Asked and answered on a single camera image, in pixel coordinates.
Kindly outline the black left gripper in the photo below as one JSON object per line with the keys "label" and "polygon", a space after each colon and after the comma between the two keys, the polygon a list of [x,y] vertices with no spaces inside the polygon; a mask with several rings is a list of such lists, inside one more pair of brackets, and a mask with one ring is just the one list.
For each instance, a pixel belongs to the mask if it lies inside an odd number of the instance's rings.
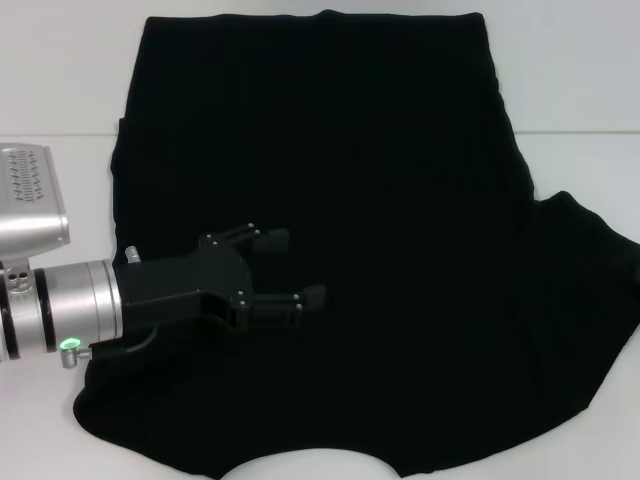
{"label": "black left gripper", "polygon": [[188,254],[115,267],[123,333],[197,318],[237,332],[298,328],[304,313],[324,307],[326,286],[254,297],[250,269],[237,249],[283,253],[289,240],[287,228],[265,230],[249,222],[202,234]]}

